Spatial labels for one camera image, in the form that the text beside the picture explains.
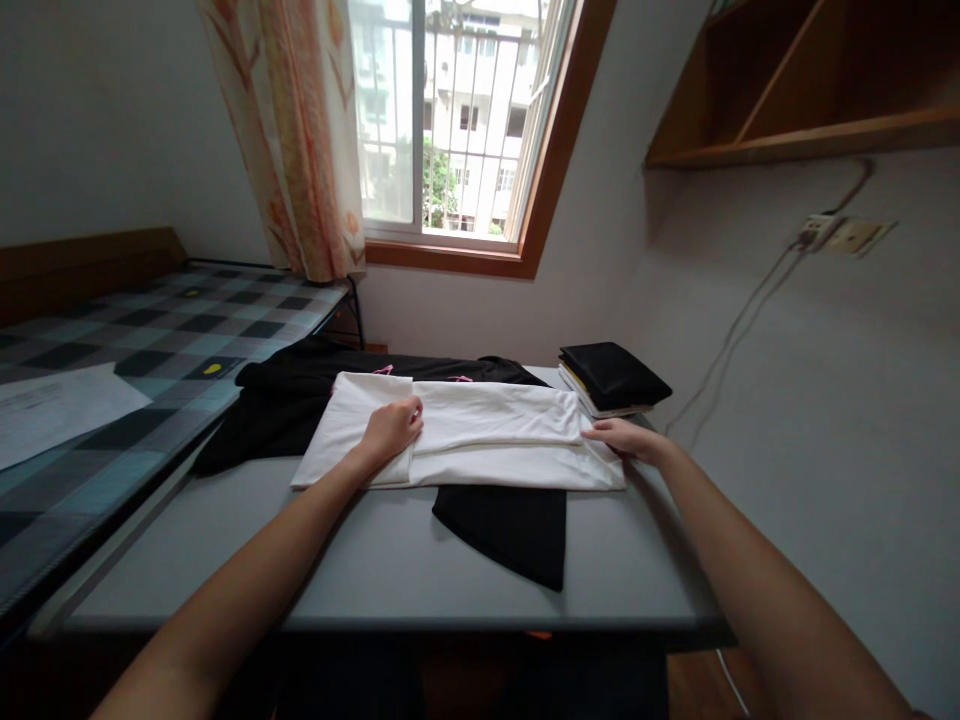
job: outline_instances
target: hand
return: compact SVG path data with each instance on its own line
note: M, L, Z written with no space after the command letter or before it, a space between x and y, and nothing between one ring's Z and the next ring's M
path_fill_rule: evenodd
M363 439L357 445L378 465L383 465L417 439L423 429L423 403L413 395L374 410Z
M659 466L671 452L680 446L659 433L651 432L620 418L598 420L592 430L584 430L588 440L601 440L621 457L635 457L647 465Z

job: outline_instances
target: wooden floor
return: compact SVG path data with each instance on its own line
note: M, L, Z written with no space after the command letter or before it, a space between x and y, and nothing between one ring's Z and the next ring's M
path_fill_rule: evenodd
M510 643L428 641L420 666L430 720L489 717L516 669ZM81 720L136 656L145 637L76 636L53 644L19 640L0 657L0 718ZM724 656L753 718L775 718L759 681L739 650ZM731 720L745 717L713 651L668 658L670 717Z

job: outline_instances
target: window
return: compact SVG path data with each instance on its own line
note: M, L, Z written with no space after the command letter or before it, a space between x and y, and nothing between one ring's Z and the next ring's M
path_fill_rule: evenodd
M363 117L367 122L384 123L387 121L387 93L386 91L361 91L363 97Z
M470 126L470 130L477 129L477 118L480 117L480 108L474 106L473 108L473 122L470 122L470 106L461 105L460 106L460 129L466 130L467 125Z
M368 260L532 277L614 3L347 2Z
M450 218L447 228L450 230L460 230L461 232L473 232L473 223L475 218L469 215L459 215Z
M510 108L510 118L507 120L507 137L523 137L523 125L526 122L526 108Z
M523 28L520 31L520 50L517 54L517 62L521 67L530 62L530 39L533 37L533 30L529 28Z
M497 175L497 192L510 192L513 190L514 170L500 168L500 174Z

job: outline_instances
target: folded black clothing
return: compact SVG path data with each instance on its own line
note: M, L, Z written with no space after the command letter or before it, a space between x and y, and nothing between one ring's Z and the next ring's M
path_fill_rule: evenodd
M650 368L612 342L560 348L566 363L590 393L597 410L656 405L673 390Z
M212 475L256 458L303 455L337 374L344 371L380 371L414 380L546 386L504 358L380 355L312 335L240 371L236 379L242 388L240 397L198 455L193 472ZM566 554L566 497L563 490L444 485L438 489L433 511L475 550L559 591Z

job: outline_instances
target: white wall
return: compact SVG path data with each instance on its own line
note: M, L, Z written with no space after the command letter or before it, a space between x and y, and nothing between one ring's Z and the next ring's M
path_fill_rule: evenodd
M0 9L0 245L159 225L87 38L49 2Z
M900 225L863 260L820 253L796 269L737 350L694 454L911 702L958 717L960 149L878 162L848 211ZM675 389L659 427L802 220L857 173L838 160L689 181L608 325Z
M269 262L193 0L63 0L96 39L170 222L194 256ZM397 352L552 363L599 339L646 237L635 172L709 0L621 2L536 282L371 267L368 336Z

